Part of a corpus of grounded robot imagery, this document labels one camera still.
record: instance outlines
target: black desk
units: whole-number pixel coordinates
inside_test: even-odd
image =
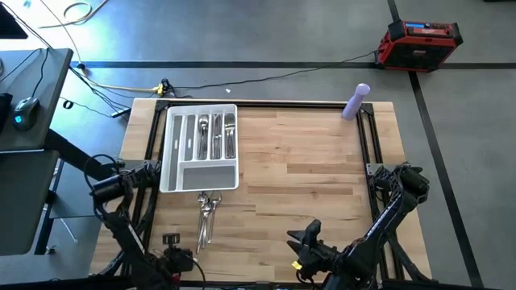
[[[4,63],[4,76],[30,53],[31,51],[0,52],[0,58]],[[38,149],[56,150],[59,152],[60,158],[66,163],[83,170],[89,156],[55,131],[49,129],[72,54],[72,50],[67,48],[54,49],[48,53],[48,59],[44,66],[44,77],[35,94],[41,104],[37,123],[28,131],[19,132],[14,129],[12,122],[8,119],[0,134],[0,152]],[[13,95],[11,106],[31,96],[32,90],[40,78],[40,68],[44,56],[44,49],[35,52],[22,66],[0,83],[0,92]],[[89,176],[96,180],[103,180],[111,175],[111,170],[108,167],[103,167],[96,160],[88,162],[86,171]]]
[[[48,189],[58,158],[56,151],[0,154],[0,255],[31,249],[43,206],[55,194]]]
[[[0,52],[4,64],[0,79],[30,53]],[[11,106],[31,96],[40,79],[45,53],[43,49],[35,52],[0,83],[0,92],[13,95]],[[54,49],[48,53],[44,77],[35,93],[41,104],[37,123],[28,131],[19,132],[8,119],[0,134],[0,255],[21,255],[30,250],[41,211],[47,203],[47,212],[35,246],[36,255],[45,253],[53,225],[50,213],[56,198],[58,176],[53,190],[49,190],[49,186],[58,158],[79,170],[84,169],[96,180],[111,176],[110,166],[103,166],[97,160],[88,162],[85,169],[89,155],[49,129],[72,54],[70,49]]]

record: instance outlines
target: wooden table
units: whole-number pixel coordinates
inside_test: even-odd
[[[144,157],[155,104],[135,100],[121,158]],[[393,104],[374,102],[373,107],[384,162],[405,161]],[[208,281],[297,282],[291,266],[297,256],[285,242],[286,231],[303,230],[314,218],[322,221],[319,237],[340,250],[365,234],[372,219],[358,129],[356,121],[345,122],[340,114],[239,108],[239,187],[223,192],[213,243],[197,255]],[[164,114],[159,124],[157,140]],[[156,142],[154,158],[158,147]],[[196,193],[161,193],[149,250],[164,249],[161,236],[171,232],[181,234],[180,247],[194,250],[198,216]],[[397,236],[421,272],[431,276],[417,210],[405,218]],[[111,232],[102,227],[91,272],[103,269],[118,251]],[[194,269],[182,279],[202,277]]]

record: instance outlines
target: concrete floor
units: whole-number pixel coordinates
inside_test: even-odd
[[[67,2],[50,2],[60,13]],[[100,0],[91,1],[96,6]],[[448,62],[516,62],[516,2],[481,0],[398,0],[407,20],[458,22],[464,44]],[[41,6],[10,6],[20,16],[34,19]],[[53,23],[52,16],[44,23]],[[390,21],[384,1],[360,0],[238,0],[161,2],[123,5],[108,2],[88,23],[69,27],[83,60],[262,60],[337,61],[370,52]],[[71,47],[60,28],[40,30],[55,47]],[[0,41],[2,48],[33,49],[37,39]],[[364,58],[360,61],[371,61]],[[153,87],[163,77],[174,85],[204,85],[291,72],[288,69],[92,69],[92,78],[114,85]],[[516,143],[511,124],[516,89],[514,70],[440,70],[419,74],[435,133],[450,175],[476,261],[486,287],[512,288],[516,275],[516,200],[512,193],[509,153]],[[431,180],[427,203],[418,208],[433,276],[442,282],[468,285],[451,219],[406,72],[372,69],[327,69],[263,83],[181,91],[195,98],[255,98],[347,100],[355,85],[372,86],[369,101],[390,101],[407,160],[421,165]],[[74,76],[69,75],[63,97],[110,113]],[[131,99],[110,95],[128,106]],[[77,129],[87,118],[87,127]],[[59,109],[52,129],[90,154],[117,156],[125,123],[81,108]],[[88,274],[99,224],[91,217],[90,200],[78,172],[66,170],[58,189],[54,215],[67,219],[76,245],[56,222],[52,242],[58,255],[0,257],[0,284],[69,279]]]

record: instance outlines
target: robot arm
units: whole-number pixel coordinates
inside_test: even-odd
[[[311,280],[318,271],[330,274],[322,288],[361,289],[374,283],[379,251],[405,216],[427,199],[428,180],[419,173],[421,168],[412,168],[408,164],[396,167],[392,172],[381,167],[375,173],[377,189],[391,192],[391,200],[383,213],[376,219],[363,238],[358,238],[342,252],[336,247],[329,247],[322,240],[317,240],[321,222],[314,220],[306,230],[287,232],[299,242],[288,241],[289,246],[298,254],[294,267],[302,280]],[[411,276],[429,280],[412,264],[399,244],[395,250],[402,256],[402,261]]]
[[[124,259],[131,265],[131,279],[138,289],[174,289],[178,288],[178,275],[182,271],[193,268],[192,252],[174,246],[179,242],[178,234],[167,234],[164,243],[169,248],[162,257],[146,252],[139,238],[141,227],[136,230],[129,216],[129,205],[132,201],[132,190],[139,186],[150,186],[158,181],[159,168],[151,164],[132,170],[122,171],[108,179],[96,183],[91,196],[94,199],[95,215],[113,233],[113,238],[122,248],[123,254],[117,255],[111,265],[120,264]],[[116,198],[123,197],[117,209],[108,213],[105,204]],[[116,271],[117,267],[108,267],[106,273]]]

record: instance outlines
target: desk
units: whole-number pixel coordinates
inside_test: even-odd
[[[4,63],[4,76],[29,54],[31,54],[31,51],[0,52],[0,58]],[[40,100],[37,121],[30,130],[20,132],[13,127],[12,112],[10,112],[0,134],[0,151],[55,150],[60,153],[60,158],[65,162],[79,170],[84,168],[89,156],[50,129],[50,123],[56,111],[72,54],[72,50],[68,48],[49,51],[43,70],[43,79],[34,96]],[[35,52],[0,83],[0,92],[10,93],[13,96],[11,106],[15,106],[19,101],[31,96],[32,90],[40,78],[40,69],[44,57],[44,49]],[[103,167],[96,160],[89,162],[87,169],[88,175],[97,180],[102,180],[111,174],[109,168]]]
[[[0,154],[0,255],[22,255],[31,249],[43,205],[53,196],[48,189],[58,156],[56,151]]]
[[[4,65],[4,74],[0,77],[5,77],[31,53],[32,51],[0,52]],[[11,107],[31,96],[41,77],[45,53],[44,49],[34,52],[0,83],[0,92],[13,96]],[[48,210],[35,247],[35,254],[45,253],[53,223],[50,218],[52,202],[56,197],[56,186],[51,192],[48,186],[57,158],[80,170],[84,169],[85,162],[89,159],[89,155],[50,129],[72,54],[70,49],[52,49],[48,52],[43,78],[35,92],[35,97],[40,100],[35,125],[30,130],[17,131],[11,121],[11,111],[0,133],[0,232],[9,233],[2,241],[0,255],[20,255],[30,250],[46,202]],[[18,152],[39,149],[44,149],[45,152]],[[86,171],[97,180],[112,173],[110,168],[102,166],[96,160],[88,163]]]
[[[135,100],[122,158],[144,157],[155,106],[156,100]],[[384,162],[399,164],[405,158],[393,104],[376,102],[373,107]],[[365,234],[371,214],[358,129],[356,121],[345,122],[340,114],[239,108],[240,186],[223,192],[213,244],[197,255],[208,281],[297,282],[290,265],[296,255],[285,242],[286,231],[303,230],[313,218],[322,221],[319,237],[339,249]],[[158,140],[163,124],[164,114]],[[149,250],[163,249],[161,236],[170,232],[181,234],[180,247],[194,249],[198,215],[196,193],[160,194]],[[102,270],[118,253],[111,236],[101,228],[91,272]],[[417,210],[400,225],[397,236],[421,272],[430,276]],[[195,269],[181,278],[202,280]]]

